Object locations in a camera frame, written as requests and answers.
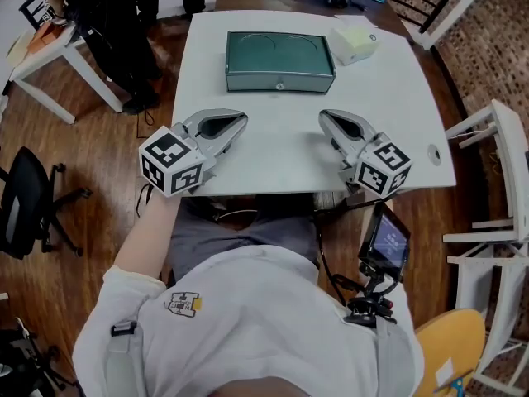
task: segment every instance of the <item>small monitor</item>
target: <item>small monitor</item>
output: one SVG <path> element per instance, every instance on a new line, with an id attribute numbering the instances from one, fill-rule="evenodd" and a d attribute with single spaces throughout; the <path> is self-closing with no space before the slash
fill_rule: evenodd
<path id="1" fill-rule="evenodd" d="M 410 232 L 385 203 L 374 206 L 359 258 L 399 280 L 409 253 Z"/>

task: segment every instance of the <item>black office chair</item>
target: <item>black office chair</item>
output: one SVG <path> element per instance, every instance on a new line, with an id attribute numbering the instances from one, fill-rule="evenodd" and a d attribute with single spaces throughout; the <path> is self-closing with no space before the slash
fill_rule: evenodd
<path id="1" fill-rule="evenodd" d="M 35 240 L 42 240 L 42 252 L 50 252 L 50 224 L 61 235 L 76 256 L 83 249 L 76 247 L 57 219 L 57 212 L 67 203 L 92 194 L 90 189 L 76 189 L 53 201 L 55 173 L 64 172 L 62 163 L 53 165 L 51 176 L 25 147 L 22 147 L 12 163 L 9 173 L 0 168 L 0 179 L 6 186 L 0 208 L 0 251 L 17 259 L 31 253 Z"/>

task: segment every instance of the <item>wooden floor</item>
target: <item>wooden floor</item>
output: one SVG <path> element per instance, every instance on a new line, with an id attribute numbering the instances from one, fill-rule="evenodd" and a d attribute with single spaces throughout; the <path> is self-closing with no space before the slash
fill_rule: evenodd
<path id="1" fill-rule="evenodd" d="M 150 111 L 154 126 L 146 126 L 143 117 L 139 119 L 141 136 L 170 124 L 187 30 L 186 21 L 171 20 L 151 34 L 164 69 L 164 77 L 157 84 L 162 103 Z M 88 50 L 80 50 L 94 65 Z M 450 127 L 459 121 L 459 115 L 448 88 L 429 54 L 415 51 L 444 125 Z M 103 273 L 112 265 L 135 221 L 136 199 L 145 183 L 137 169 L 137 148 L 142 140 L 136 139 L 136 117 L 113 113 L 64 60 L 40 69 L 31 82 L 71 111 L 77 122 L 65 124 L 13 86 L 0 124 L 0 166 L 8 170 L 18 149 L 27 146 L 46 169 L 59 162 L 67 165 L 56 181 L 57 196 L 78 186 L 89 187 L 94 193 L 90 200 L 80 200 L 60 214 L 74 242 L 84 248 L 82 258 L 64 247 L 56 253 L 41 254 L 38 243 L 24 261 L 0 256 L 0 292 L 10 295 L 8 302 L 0 302 L 0 320 L 3 326 L 10 325 L 12 317 L 18 316 L 38 333 L 43 347 L 59 346 L 63 353 L 60 369 L 72 375 L 70 355 L 75 339 L 97 301 Z M 484 183 L 476 179 L 483 175 L 477 151 L 453 154 L 456 188 L 412 191 L 394 203 L 395 212 L 412 232 L 405 286 L 416 326 L 451 307 L 450 269 L 446 264 L 449 249 L 442 244 L 441 234 L 468 229 L 471 219 L 487 215 L 479 201 L 483 190 L 474 188 Z M 355 277 L 360 220 L 360 211 L 347 213 L 323 227 L 324 247 L 333 272 Z M 330 289 L 324 277 L 321 284 Z"/>

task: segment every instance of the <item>green box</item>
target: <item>green box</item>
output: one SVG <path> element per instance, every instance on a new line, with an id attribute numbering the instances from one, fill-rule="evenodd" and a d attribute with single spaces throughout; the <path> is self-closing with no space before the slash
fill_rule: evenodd
<path id="1" fill-rule="evenodd" d="M 284 32 L 228 32 L 228 91 L 326 93 L 336 68 L 325 36 Z"/>

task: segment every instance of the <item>screen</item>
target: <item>screen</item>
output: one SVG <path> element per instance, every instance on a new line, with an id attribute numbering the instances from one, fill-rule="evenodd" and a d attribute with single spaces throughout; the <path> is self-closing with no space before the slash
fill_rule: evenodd
<path id="1" fill-rule="evenodd" d="M 406 237 L 393 225 L 389 218 L 382 215 L 379 230 L 374 238 L 374 249 L 399 268 L 403 263 L 406 245 Z"/>

